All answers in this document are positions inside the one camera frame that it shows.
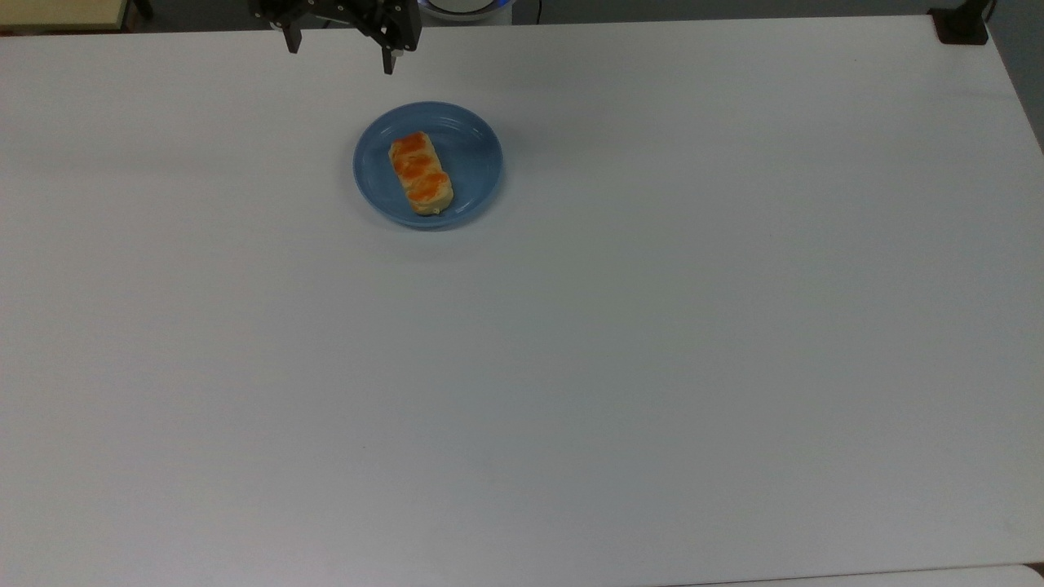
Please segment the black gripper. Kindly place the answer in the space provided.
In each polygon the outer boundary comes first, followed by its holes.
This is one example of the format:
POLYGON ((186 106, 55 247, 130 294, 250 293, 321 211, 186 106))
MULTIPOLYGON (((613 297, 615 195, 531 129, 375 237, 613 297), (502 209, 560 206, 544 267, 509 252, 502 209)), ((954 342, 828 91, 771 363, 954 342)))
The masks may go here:
POLYGON ((271 22, 291 55, 301 48, 299 22, 306 16, 350 24, 380 45, 382 70, 389 77, 396 60, 416 50, 422 31, 417 1, 250 1, 250 14, 271 22))

